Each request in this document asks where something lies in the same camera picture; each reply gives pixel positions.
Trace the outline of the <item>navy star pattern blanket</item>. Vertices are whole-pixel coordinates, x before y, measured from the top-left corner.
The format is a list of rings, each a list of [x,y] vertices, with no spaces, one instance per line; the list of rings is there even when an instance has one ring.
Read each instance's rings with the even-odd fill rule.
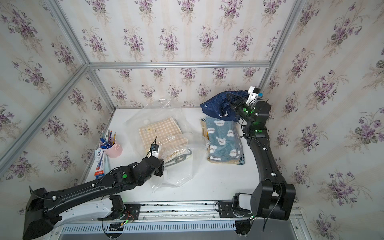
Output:
[[[247,91],[224,91],[201,103],[200,107],[202,112],[211,118],[237,122],[238,119],[235,111],[231,108],[231,104],[234,104],[238,99],[246,100],[248,96]]]

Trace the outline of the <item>orange gingham sunflower blanket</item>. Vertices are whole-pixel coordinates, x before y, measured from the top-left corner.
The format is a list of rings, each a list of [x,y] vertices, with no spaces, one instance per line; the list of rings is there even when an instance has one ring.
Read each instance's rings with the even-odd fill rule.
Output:
[[[139,134],[146,152],[156,139],[156,144],[161,147],[159,157],[163,158],[165,163],[171,162],[187,151],[189,141],[172,117],[139,128]]]

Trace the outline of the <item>clear plastic vacuum bag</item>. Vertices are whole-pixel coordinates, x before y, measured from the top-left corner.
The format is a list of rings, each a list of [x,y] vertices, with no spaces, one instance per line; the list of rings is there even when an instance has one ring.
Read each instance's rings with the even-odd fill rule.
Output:
[[[172,100],[148,104],[124,123],[124,129],[137,155],[164,160],[163,175],[150,178],[153,192],[159,188],[178,188],[192,180],[210,145],[193,129],[181,106]]]

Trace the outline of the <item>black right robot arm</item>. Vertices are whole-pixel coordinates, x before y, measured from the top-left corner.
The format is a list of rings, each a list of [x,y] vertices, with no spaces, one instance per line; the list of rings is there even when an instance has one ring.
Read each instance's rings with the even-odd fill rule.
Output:
[[[243,138],[253,153],[260,181],[252,194],[236,193],[233,210],[237,214],[251,213],[250,218],[289,219],[296,197],[293,184],[287,183],[273,156],[270,136],[266,127],[271,105],[267,101],[255,101],[251,107],[245,100],[230,103],[236,117],[246,122]]]

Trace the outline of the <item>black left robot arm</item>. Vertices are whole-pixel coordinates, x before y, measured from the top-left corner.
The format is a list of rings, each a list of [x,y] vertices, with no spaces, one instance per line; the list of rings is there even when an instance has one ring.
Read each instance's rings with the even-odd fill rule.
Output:
[[[61,213],[91,200],[142,186],[153,175],[161,177],[164,160],[154,156],[139,163],[116,167],[100,179],[72,188],[50,191],[30,189],[25,210],[23,239],[33,240],[49,233],[62,220]]]

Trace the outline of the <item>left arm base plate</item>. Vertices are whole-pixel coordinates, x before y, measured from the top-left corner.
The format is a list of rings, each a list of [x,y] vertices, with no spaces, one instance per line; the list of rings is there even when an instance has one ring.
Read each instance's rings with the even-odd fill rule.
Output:
[[[129,220],[136,221],[139,219],[141,204],[123,204],[117,207],[112,206],[112,212],[104,218],[98,218],[99,221],[117,221]]]

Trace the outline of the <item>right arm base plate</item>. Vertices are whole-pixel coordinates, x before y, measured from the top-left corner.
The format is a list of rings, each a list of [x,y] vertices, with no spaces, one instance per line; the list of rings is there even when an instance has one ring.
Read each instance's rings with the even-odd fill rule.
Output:
[[[220,218],[249,218],[252,216],[249,210],[237,208],[230,201],[217,201],[214,208]]]

